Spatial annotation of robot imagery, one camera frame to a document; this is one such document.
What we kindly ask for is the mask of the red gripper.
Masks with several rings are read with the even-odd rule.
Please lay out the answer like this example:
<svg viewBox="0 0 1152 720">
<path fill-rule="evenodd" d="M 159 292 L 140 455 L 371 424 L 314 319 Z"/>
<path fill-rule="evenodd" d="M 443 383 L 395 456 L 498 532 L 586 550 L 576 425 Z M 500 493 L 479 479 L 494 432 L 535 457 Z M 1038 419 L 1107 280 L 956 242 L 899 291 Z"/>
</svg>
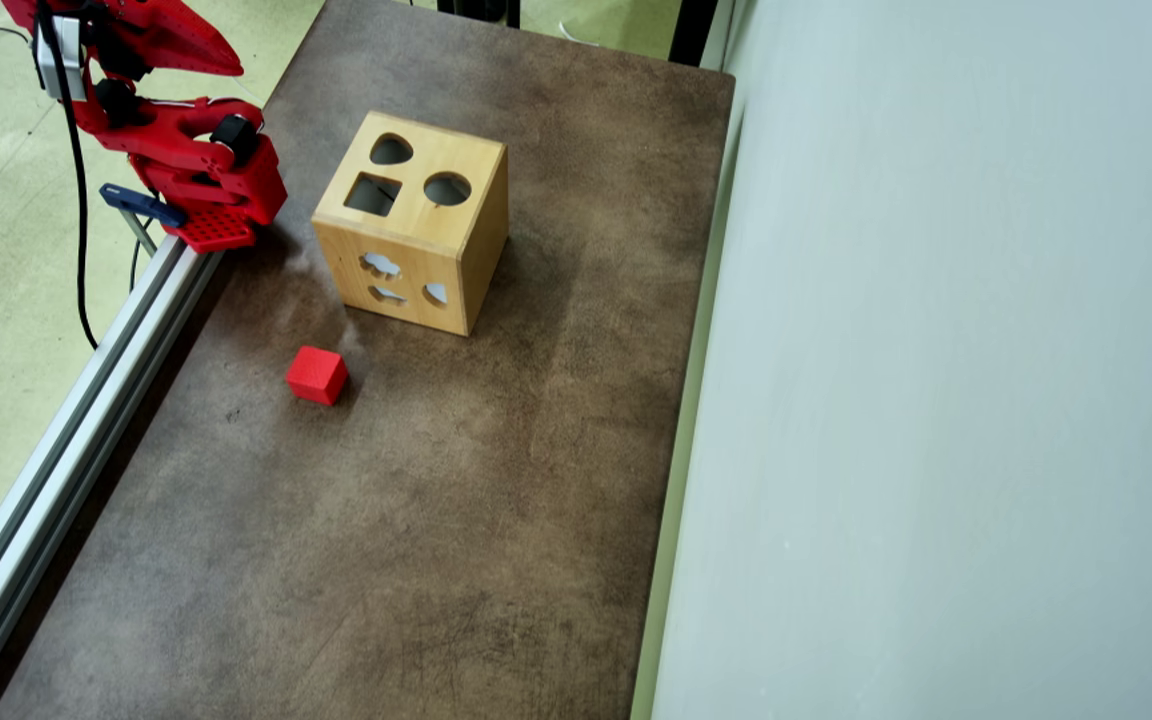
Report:
<svg viewBox="0 0 1152 720">
<path fill-rule="evenodd" d="M 183 1 L 132 1 L 132 24 L 105 1 L 3 1 L 3 8 L 31 33 L 41 83 L 79 83 L 92 51 L 106 71 L 132 81 L 159 68 L 229 77 L 243 73 L 219 29 Z"/>
</svg>

